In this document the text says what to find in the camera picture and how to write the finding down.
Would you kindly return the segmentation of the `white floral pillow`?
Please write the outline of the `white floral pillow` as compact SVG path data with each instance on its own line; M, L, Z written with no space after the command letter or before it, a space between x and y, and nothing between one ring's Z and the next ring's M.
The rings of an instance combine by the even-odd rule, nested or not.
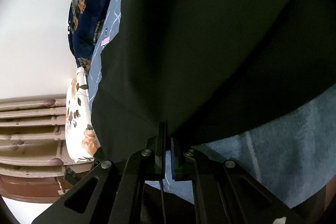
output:
M75 162L93 161L100 148L91 122L89 90L82 67L77 69L67 90L65 138L68 154Z

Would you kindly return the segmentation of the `brown wooden headboard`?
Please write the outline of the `brown wooden headboard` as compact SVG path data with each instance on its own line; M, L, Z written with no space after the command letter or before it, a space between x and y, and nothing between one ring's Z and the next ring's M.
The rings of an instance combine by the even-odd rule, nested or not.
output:
M66 146L64 98L1 100L1 196L53 203L72 185L64 173L84 177L92 161L76 162Z

